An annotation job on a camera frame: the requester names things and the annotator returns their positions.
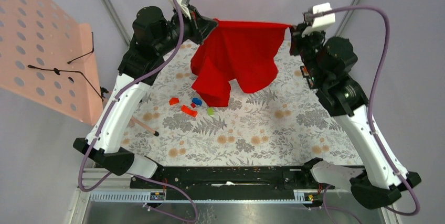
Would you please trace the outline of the red shirt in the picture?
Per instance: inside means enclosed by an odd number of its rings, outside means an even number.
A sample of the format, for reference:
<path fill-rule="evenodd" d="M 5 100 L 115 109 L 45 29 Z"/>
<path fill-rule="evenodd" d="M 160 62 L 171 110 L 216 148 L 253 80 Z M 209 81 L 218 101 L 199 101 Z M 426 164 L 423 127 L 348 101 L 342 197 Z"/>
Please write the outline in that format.
<path fill-rule="evenodd" d="M 229 105 L 232 80 L 244 93 L 267 87 L 278 75 L 274 58 L 289 24 L 219 20 L 190 61 L 192 84 L 208 106 Z"/>

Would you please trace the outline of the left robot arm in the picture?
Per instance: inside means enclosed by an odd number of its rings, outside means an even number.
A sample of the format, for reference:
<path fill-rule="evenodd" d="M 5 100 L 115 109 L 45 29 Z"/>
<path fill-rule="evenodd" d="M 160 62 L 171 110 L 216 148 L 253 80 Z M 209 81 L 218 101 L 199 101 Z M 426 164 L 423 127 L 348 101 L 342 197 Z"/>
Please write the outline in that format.
<path fill-rule="evenodd" d="M 119 73 L 104 111 L 91 132 L 73 143 L 74 149 L 109 172 L 118 176 L 125 173 L 142 176 L 151 188 L 158 187 L 163 180 L 157 163 L 124 149 L 121 141 L 135 109 L 158 75 L 147 74 L 159 66 L 164 67 L 164 56 L 178 51 L 183 42 L 191 40 L 202 44 L 218 26 L 218 21 L 202 16 L 194 6 L 188 8 L 189 16 L 174 12 L 170 20 L 156 6 L 138 11 L 132 24 L 134 34 L 130 47 L 118 67 Z"/>

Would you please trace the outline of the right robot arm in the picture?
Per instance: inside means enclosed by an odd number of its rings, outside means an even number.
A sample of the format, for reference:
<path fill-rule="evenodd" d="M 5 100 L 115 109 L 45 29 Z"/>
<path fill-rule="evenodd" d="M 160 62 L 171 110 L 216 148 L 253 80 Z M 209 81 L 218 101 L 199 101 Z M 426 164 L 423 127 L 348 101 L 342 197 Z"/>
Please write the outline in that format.
<path fill-rule="evenodd" d="M 320 158 L 305 163 L 301 181 L 314 188 L 319 183 L 348 190 L 367 209 L 388 207 L 403 191 L 421 182 L 398 161 L 374 118 L 368 117 L 369 100 L 362 87 L 349 75 L 358 57 L 350 41 L 326 38 L 324 31 L 304 34 L 307 24 L 290 27 L 290 54 L 300 56 L 309 87 L 328 114 L 341 126 L 357 153 L 363 168 L 333 165 Z"/>

